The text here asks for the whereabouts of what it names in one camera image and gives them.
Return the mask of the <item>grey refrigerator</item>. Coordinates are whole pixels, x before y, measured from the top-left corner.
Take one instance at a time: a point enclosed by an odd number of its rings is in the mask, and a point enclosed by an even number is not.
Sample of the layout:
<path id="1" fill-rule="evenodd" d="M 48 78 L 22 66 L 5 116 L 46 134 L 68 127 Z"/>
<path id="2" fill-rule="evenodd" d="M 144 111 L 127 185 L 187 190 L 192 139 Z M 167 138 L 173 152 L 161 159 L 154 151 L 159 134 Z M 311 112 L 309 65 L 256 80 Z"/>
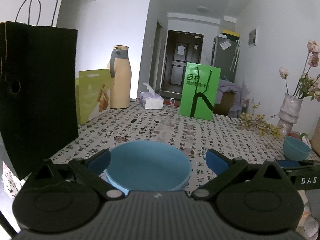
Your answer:
<path id="1" fill-rule="evenodd" d="M 219 34 L 214 38 L 211 66 L 220 68 L 220 79 L 234 82 L 240 55 L 240 37 Z"/>

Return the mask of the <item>dried pink roses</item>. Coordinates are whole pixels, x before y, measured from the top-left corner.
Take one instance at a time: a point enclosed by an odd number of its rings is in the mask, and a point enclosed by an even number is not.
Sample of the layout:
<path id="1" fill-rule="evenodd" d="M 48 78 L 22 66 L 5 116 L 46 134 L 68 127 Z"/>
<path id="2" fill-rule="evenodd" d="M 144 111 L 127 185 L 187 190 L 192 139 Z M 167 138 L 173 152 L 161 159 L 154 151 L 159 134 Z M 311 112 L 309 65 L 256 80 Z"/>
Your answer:
<path id="1" fill-rule="evenodd" d="M 292 96 L 301 100 L 310 97 L 311 101 L 319 102 L 319 74 L 316 77 L 311 77 L 309 74 L 310 70 L 319 68 L 319 44 L 308 40 L 306 48 L 308 51 L 306 61 Z"/>

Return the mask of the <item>white ceramic vase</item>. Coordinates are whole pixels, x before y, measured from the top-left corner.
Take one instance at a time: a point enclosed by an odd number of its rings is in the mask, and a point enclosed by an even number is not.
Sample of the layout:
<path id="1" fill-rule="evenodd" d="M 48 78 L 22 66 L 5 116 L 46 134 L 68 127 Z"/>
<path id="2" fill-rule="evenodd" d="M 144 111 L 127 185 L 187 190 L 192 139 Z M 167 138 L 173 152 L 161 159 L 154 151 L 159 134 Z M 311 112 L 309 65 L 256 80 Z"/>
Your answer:
<path id="1" fill-rule="evenodd" d="M 282 136 L 286 137 L 292 132 L 293 125 L 298 121 L 302 102 L 302 99 L 285 94 L 279 110 L 279 121 L 277 124 L 277 126 L 280 127 L 279 133 Z"/>

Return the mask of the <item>tan cardboard box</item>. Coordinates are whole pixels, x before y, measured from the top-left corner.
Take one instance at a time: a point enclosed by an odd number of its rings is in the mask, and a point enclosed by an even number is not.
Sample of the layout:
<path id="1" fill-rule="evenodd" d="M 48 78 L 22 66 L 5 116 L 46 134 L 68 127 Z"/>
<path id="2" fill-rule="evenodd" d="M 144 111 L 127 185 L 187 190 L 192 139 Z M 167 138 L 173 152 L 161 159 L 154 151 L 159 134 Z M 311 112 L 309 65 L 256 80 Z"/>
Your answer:
<path id="1" fill-rule="evenodd" d="M 312 139 L 311 139 L 311 146 L 313 151 L 320 155 L 320 119 L 317 122 L 315 131 L 313 133 Z"/>

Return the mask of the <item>yellow flower branch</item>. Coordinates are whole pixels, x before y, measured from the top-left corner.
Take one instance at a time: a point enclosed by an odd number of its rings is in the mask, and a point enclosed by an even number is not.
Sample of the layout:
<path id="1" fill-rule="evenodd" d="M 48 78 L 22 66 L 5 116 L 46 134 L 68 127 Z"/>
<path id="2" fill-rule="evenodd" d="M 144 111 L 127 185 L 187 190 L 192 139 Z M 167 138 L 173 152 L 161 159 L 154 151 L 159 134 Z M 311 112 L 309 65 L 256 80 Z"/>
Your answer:
<path id="1" fill-rule="evenodd" d="M 255 129 L 260 136 L 270 134 L 275 137 L 281 137 L 280 127 L 268 122 L 270 119 L 275 119 L 278 115 L 266 116 L 265 113 L 256 114 L 255 112 L 260 105 L 260 102 L 253 103 L 251 113 L 242 112 L 239 118 L 240 125 L 247 129 Z"/>

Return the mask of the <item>patterned calligraphy tablecloth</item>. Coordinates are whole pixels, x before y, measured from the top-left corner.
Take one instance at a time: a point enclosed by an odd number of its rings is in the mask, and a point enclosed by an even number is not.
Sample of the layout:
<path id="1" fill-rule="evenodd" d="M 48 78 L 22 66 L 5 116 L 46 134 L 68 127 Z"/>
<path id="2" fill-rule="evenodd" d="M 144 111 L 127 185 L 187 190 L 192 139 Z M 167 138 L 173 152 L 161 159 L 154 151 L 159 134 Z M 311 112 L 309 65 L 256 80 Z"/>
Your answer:
<path id="1" fill-rule="evenodd" d="M 250 163 L 282 159 L 282 137 L 260 135 L 237 119 L 216 115 L 210 121 L 183 117 L 178 108 L 164 106 L 147 111 L 138 102 L 113 110 L 80 126 L 79 137 L 53 156 L 56 164 L 74 157 L 90 157 L 103 148 L 126 142 L 156 141 L 181 150 L 192 165 L 186 191 L 132 192 L 118 202 L 108 202 L 97 218 L 83 228 L 54 235 L 28 230 L 18 239 L 258 239 L 224 223 L 205 202 L 187 194 L 207 183 L 214 173 L 205 163 L 205 153 L 214 148 L 223 155 L 241 157 Z"/>

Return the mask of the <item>chair with purple jacket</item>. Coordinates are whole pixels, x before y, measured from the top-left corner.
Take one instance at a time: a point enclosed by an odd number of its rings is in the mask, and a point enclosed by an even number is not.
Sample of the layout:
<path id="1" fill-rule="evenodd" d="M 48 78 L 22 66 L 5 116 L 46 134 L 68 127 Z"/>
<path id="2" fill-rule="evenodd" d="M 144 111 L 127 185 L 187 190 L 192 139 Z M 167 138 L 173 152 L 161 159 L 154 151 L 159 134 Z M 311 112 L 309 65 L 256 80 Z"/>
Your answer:
<path id="1" fill-rule="evenodd" d="M 220 79 L 213 113 L 230 118 L 240 118 L 242 108 L 242 87 Z"/>

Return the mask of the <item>green paper bag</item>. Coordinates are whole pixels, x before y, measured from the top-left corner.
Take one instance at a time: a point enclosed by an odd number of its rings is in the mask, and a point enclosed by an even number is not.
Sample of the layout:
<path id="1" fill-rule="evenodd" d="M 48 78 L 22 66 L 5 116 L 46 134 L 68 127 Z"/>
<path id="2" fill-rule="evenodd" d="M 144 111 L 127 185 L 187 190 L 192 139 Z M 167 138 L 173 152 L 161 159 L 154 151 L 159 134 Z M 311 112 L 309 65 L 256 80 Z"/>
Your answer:
<path id="1" fill-rule="evenodd" d="M 221 69 L 188 62 L 179 115 L 210 121 L 213 116 Z"/>

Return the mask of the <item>dark entrance door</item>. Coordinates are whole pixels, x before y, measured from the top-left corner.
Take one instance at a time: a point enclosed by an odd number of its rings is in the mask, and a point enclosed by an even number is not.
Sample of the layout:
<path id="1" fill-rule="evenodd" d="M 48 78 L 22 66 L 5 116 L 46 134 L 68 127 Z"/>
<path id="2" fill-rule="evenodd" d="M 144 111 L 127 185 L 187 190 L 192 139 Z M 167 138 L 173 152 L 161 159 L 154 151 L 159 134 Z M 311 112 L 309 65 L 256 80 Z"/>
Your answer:
<path id="1" fill-rule="evenodd" d="M 203 35 L 168 31 L 161 92 L 181 95 L 188 62 L 200 63 Z"/>

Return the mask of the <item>white tissue box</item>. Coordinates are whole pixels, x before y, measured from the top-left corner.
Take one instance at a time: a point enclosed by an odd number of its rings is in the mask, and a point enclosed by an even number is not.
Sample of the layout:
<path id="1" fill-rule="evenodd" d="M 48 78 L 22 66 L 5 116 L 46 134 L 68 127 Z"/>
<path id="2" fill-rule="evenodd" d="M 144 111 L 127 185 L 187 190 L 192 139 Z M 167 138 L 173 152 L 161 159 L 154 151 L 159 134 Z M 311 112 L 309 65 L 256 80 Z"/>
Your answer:
<path id="1" fill-rule="evenodd" d="M 159 110 L 163 108 L 164 99 L 157 94 L 153 88 L 146 82 L 143 83 L 148 92 L 141 92 L 139 97 L 139 103 L 145 109 Z"/>

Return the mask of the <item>black paper bag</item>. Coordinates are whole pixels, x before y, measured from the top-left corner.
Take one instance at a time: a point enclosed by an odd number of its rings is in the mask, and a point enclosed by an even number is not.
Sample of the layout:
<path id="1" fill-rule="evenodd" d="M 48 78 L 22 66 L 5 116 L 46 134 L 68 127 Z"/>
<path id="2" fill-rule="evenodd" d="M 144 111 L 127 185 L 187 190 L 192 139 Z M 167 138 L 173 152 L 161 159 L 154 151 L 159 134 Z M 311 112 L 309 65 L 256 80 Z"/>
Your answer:
<path id="1" fill-rule="evenodd" d="M 1 23 L 1 152 L 18 179 L 78 137 L 75 29 Z"/>

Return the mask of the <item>large blue bowl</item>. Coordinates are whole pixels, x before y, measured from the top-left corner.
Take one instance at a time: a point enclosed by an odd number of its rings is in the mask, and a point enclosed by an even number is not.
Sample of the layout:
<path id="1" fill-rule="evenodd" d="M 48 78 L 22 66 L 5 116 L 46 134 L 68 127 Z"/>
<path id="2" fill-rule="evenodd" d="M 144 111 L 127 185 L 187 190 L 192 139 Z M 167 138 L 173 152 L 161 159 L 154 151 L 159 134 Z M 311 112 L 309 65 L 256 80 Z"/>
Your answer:
<path id="1" fill-rule="evenodd" d="M 111 150 L 104 176 L 111 185 L 130 191 L 180 191 L 190 178 L 189 157 L 178 148 L 161 142 L 126 142 Z"/>

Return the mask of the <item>small blue bowl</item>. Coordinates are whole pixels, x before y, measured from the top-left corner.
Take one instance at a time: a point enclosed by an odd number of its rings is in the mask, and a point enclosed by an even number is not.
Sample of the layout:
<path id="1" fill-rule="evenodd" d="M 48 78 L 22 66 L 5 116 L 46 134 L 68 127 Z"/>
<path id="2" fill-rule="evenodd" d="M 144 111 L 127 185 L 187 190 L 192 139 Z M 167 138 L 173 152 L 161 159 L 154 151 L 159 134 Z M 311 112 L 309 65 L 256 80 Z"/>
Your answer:
<path id="1" fill-rule="evenodd" d="M 289 160 L 303 161 L 311 153 L 311 148 L 301 140 L 287 136 L 283 143 L 284 156 Z"/>

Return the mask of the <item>beige thermos jug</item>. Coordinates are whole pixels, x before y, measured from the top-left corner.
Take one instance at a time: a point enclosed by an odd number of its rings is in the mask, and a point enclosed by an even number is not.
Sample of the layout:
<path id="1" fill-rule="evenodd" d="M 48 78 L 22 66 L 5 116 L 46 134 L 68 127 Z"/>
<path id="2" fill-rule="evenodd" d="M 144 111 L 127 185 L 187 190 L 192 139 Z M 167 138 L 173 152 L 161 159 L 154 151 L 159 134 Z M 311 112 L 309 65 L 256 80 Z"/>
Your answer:
<path id="1" fill-rule="evenodd" d="M 128 46 L 113 47 L 107 69 L 111 75 L 110 107 L 125 109 L 130 106 L 131 66 Z"/>

